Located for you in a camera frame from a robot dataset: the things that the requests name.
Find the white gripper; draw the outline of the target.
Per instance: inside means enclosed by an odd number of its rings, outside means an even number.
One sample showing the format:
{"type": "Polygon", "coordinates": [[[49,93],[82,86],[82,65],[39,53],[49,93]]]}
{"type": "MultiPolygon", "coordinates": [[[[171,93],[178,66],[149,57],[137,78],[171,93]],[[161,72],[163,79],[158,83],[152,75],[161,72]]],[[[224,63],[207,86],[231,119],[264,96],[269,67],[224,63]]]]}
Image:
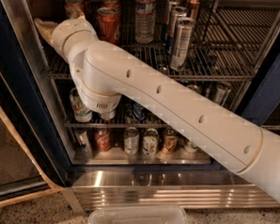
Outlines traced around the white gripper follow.
{"type": "Polygon", "coordinates": [[[82,10],[73,8],[69,11],[69,20],[60,24],[44,22],[40,18],[36,18],[34,23],[43,39],[68,62],[70,49],[75,44],[78,42],[88,44],[99,40],[93,25],[85,18],[82,10]]]}

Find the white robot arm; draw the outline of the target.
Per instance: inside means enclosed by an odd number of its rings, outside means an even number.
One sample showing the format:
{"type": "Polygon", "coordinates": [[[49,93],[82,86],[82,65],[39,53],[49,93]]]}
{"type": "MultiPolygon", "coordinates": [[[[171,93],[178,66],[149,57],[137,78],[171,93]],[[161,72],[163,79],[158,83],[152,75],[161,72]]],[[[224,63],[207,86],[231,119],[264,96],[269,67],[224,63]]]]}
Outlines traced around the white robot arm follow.
{"type": "Polygon", "coordinates": [[[38,32],[69,64],[83,105],[114,111],[123,95],[181,133],[223,167],[280,203],[280,136],[262,129],[114,44],[101,41],[85,17],[34,20],[38,32]]]}

